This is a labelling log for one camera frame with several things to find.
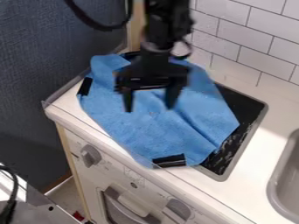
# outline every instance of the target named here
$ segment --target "blue cloth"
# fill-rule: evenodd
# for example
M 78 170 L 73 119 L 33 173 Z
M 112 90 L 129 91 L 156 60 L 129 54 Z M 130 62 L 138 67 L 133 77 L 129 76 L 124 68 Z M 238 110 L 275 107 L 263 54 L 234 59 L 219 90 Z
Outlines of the blue cloth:
M 142 165 L 153 158 L 184 153 L 187 165 L 198 165 L 239 126 L 205 70 L 184 60 L 173 62 L 191 68 L 174 109 L 167 110 L 164 90 L 136 91 L 132 113 L 124 111 L 122 96 L 114 92 L 112 72 L 130 64 L 115 54 L 94 56 L 94 79 L 88 95 L 78 94 L 81 107 L 119 145 Z

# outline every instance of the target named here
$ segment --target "sink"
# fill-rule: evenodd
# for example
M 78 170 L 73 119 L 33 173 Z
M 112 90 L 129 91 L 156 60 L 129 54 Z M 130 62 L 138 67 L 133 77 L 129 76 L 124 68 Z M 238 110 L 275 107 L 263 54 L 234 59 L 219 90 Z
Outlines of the sink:
M 268 182 L 267 194 L 279 214 L 299 223 L 299 129 L 289 138 Z

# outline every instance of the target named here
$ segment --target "subway tile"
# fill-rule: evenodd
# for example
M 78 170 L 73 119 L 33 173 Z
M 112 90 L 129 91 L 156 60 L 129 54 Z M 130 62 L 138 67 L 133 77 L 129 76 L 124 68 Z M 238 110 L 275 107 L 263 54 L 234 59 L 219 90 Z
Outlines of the subway tile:
M 293 76 L 290 80 L 291 82 L 294 82 L 295 84 L 299 85 L 299 66 L 296 67 Z
M 299 43 L 299 21 L 252 8 L 248 27 Z
M 231 60 L 236 60 L 240 46 L 222 38 L 216 38 L 212 35 L 195 31 L 193 33 L 192 43 L 211 53 L 217 53 Z
M 241 47 L 239 63 L 256 68 L 262 72 L 272 74 L 281 79 L 288 80 L 293 72 L 294 65 L 271 57 L 261 52 Z
M 284 8 L 283 15 L 299 19 L 299 1 L 288 0 Z
M 261 72 L 237 62 L 214 55 L 212 57 L 212 69 L 223 74 L 231 75 L 246 83 L 256 85 Z
M 182 44 L 176 44 L 173 53 L 176 55 L 184 55 L 188 51 Z M 188 58 L 193 64 L 196 64 L 199 67 L 208 68 L 211 65 L 212 54 L 204 50 L 193 47 L 193 53 Z
M 216 35 L 219 22 L 216 17 L 211 17 L 206 15 L 205 13 L 201 13 L 195 10 L 191 11 L 191 16 L 195 21 L 195 24 L 193 26 L 194 29 Z
M 269 54 L 299 65 L 299 45 L 293 42 L 275 38 Z
M 242 4 L 249 4 L 266 11 L 281 13 L 285 0 L 234 0 Z
M 242 46 L 267 53 L 272 36 L 244 26 L 220 20 L 218 36 Z
M 188 59 L 199 67 L 208 68 L 211 65 L 212 54 L 194 47 L 192 56 Z
M 228 0 L 198 0 L 197 10 L 244 25 L 250 7 Z
M 295 84 L 280 80 L 274 76 L 263 73 L 258 84 L 263 91 L 271 91 L 277 95 L 284 96 L 290 100 L 299 102 L 299 87 Z

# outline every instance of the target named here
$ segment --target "white countertop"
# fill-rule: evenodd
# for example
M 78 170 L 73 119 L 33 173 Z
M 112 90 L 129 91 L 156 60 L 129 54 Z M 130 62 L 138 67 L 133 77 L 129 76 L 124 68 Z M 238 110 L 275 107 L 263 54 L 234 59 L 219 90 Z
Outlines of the white countertop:
M 147 172 L 155 173 L 159 178 L 174 184 L 189 200 L 195 203 L 204 201 L 210 207 L 219 210 L 220 214 L 234 220 L 235 223 L 293 223 L 272 208 L 268 201 L 266 189 L 290 134 L 299 128 L 299 103 L 285 96 L 279 96 L 272 90 L 250 86 L 231 76 L 215 73 L 211 76 L 217 82 L 250 95 L 268 105 L 268 112 L 228 180 L 217 182 L 191 167 L 170 168 L 167 171 L 147 170 Z M 130 158 L 129 154 L 117 143 L 102 136 L 100 132 L 104 132 L 104 130 L 80 108 L 75 96 L 79 87 L 80 83 L 47 107 L 46 114 L 53 121 L 70 129 L 77 127 L 84 130 L 90 136 L 105 141 L 116 151 Z

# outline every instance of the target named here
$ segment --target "black cable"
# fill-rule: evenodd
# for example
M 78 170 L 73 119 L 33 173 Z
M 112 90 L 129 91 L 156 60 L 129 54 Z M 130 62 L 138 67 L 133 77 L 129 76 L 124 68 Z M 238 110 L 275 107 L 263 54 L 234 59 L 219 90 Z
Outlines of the black cable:
M 17 198 L 18 181 L 17 181 L 16 174 L 10 168 L 0 165 L 0 170 L 8 172 L 11 175 L 13 180 L 13 188 L 12 188 L 10 198 L 7 201 L 5 208 L 0 213 L 0 224 L 9 224 L 12 220 L 15 206 L 17 204 L 16 198 Z
M 71 8 L 75 16 L 81 20 L 85 25 L 88 25 L 95 30 L 103 31 L 103 32 L 111 32 L 112 30 L 115 29 L 120 29 L 122 28 L 132 17 L 133 14 L 133 2 L 134 0 L 127 0 L 128 2 L 128 13 L 126 18 L 120 22 L 119 24 L 112 24 L 112 25 L 105 25 L 101 24 L 92 18 L 90 18 L 85 11 L 83 11 L 73 0 L 65 0 L 67 6 Z

